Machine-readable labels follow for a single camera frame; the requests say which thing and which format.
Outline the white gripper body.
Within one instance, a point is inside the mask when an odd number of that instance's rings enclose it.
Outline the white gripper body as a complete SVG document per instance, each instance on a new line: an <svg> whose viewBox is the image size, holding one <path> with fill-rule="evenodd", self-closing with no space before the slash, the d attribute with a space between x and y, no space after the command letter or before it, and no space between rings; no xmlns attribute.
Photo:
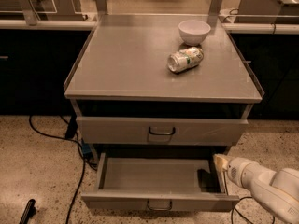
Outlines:
<svg viewBox="0 0 299 224"><path fill-rule="evenodd" d="M245 158L233 158L227 164L229 179L244 189L257 189L264 186L259 179L262 170L263 167L258 162Z"/></svg>

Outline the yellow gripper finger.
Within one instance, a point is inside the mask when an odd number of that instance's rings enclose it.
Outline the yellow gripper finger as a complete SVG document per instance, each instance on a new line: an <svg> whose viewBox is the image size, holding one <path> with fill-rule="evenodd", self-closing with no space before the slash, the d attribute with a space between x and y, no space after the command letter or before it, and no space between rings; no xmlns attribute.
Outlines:
<svg viewBox="0 0 299 224"><path fill-rule="evenodd" d="M228 164L230 160L232 160L232 156L227 156L224 154L214 154L213 155L213 161L215 164L215 168L218 172L223 172L228 169Z"/></svg>

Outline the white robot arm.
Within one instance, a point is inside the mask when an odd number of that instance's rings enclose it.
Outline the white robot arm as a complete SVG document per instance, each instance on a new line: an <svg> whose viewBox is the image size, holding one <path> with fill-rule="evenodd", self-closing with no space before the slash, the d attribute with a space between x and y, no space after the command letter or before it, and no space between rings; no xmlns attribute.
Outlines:
<svg viewBox="0 0 299 224"><path fill-rule="evenodd" d="M299 171L283 168L273 171L245 158L215 154L216 170L250 192L251 197L274 217L299 224Z"/></svg>

